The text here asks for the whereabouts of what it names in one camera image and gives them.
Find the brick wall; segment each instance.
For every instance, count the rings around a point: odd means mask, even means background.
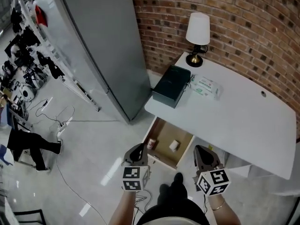
[[[147,68],[163,74],[193,44],[190,13],[210,16],[205,57],[274,93],[297,113],[300,136],[300,0],[133,0]]]

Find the table lamp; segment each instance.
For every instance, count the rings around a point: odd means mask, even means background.
[[[186,39],[195,44],[194,50],[186,57],[186,62],[191,67],[198,68],[203,63],[198,53],[207,52],[207,48],[203,50],[201,46],[210,43],[210,17],[203,13],[191,13]]]

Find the gray refrigerator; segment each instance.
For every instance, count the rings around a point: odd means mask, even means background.
[[[94,102],[130,122],[150,96],[132,0],[35,0],[42,33]]]

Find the wooden drawer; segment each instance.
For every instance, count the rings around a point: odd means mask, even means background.
[[[155,139],[156,143],[153,149],[148,150],[148,156],[168,168],[176,170],[195,137],[176,126],[155,117],[144,137],[143,143],[147,144],[150,138]],[[169,148],[173,140],[180,143],[176,152],[172,152]]]

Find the white desk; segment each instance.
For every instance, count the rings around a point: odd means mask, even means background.
[[[251,80],[203,59],[190,67],[184,52],[176,66],[203,75],[224,91],[219,101],[187,88],[173,109],[153,97],[146,111],[279,177],[289,179],[296,147],[296,113]]]

